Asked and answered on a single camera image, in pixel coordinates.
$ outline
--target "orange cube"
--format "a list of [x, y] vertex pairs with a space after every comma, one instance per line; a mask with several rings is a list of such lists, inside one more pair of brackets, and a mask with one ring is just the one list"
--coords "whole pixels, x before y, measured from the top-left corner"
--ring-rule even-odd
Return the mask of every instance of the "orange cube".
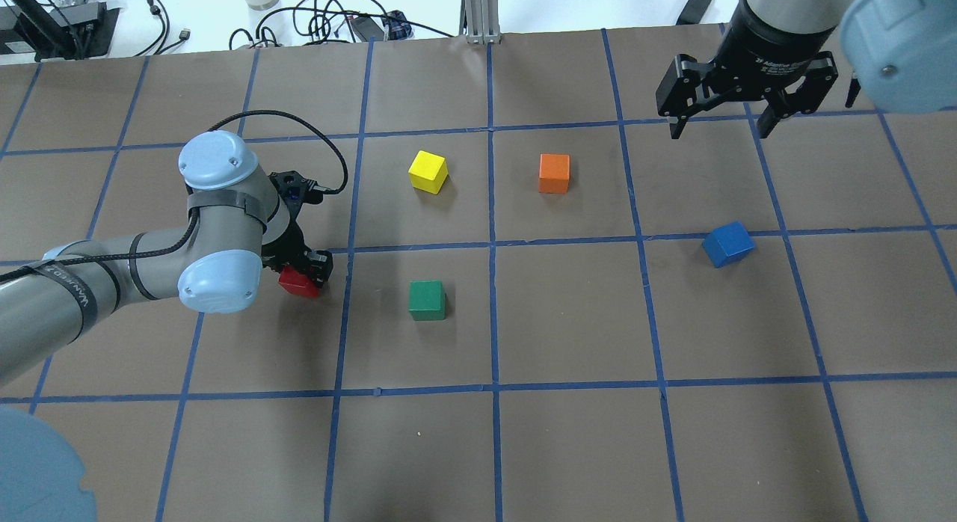
[[539, 163], [540, 194], [565, 194], [571, 181], [571, 156], [541, 154]]

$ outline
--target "yellow cube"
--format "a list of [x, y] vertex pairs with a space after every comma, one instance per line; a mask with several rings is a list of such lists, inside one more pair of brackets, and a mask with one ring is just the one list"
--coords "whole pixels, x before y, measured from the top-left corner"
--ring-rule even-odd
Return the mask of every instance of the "yellow cube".
[[445, 165], [445, 158], [420, 150], [409, 167], [409, 180], [414, 188], [438, 194], [445, 178], [449, 177], [449, 168]]

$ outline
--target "green cube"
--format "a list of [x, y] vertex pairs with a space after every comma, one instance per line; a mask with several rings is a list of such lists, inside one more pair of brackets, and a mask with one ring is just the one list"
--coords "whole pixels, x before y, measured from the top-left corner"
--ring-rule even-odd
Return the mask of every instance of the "green cube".
[[411, 281], [409, 312], [416, 320], [445, 320], [445, 292], [442, 291], [442, 281]]

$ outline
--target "cube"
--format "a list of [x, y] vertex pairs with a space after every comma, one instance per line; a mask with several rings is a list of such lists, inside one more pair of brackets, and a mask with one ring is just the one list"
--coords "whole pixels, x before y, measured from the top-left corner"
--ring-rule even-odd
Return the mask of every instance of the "cube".
[[418, 321], [445, 320], [445, 292], [442, 290], [442, 281], [411, 281], [409, 312]]
[[754, 242], [748, 234], [748, 229], [741, 221], [735, 221], [723, 227], [718, 227], [704, 239], [705, 252], [716, 268], [726, 266], [732, 262], [744, 259], [754, 249]]
[[428, 191], [430, 194], [438, 194], [449, 177], [449, 168], [445, 164], [445, 158], [430, 154], [427, 151], [420, 150], [409, 167], [409, 180], [414, 188]]
[[539, 160], [539, 192], [565, 194], [571, 181], [571, 156], [568, 154], [541, 154]]

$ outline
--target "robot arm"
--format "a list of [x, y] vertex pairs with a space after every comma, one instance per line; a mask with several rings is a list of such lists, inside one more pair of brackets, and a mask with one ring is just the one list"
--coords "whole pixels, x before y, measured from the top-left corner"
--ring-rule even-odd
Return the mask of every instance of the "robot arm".
[[294, 171], [267, 176], [243, 140], [222, 130], [189, 141], [178, 164], [187, 227], [75, 242], [0, 276], [0, 385], [126, 304], [179, 296], [201, 312], [243, 310], [263, 267], [281, 272], [291, 293], [318, 294], [332, 256], [305, 245], [296, 218], [303, 202], [318, 204], [348, 177], [325, 189]]
[[724, 102], [765, 99], [762, 138], [780, 120], [816, 112], [837, 80], [833, 55], [820, 49], [838, 24], [857, 76], [848, 106], [861, 87], [888, 111], [957, 103], [957, 0], [739, 0], [714, 58], [678, 55], [657, 88], [672, 139]]

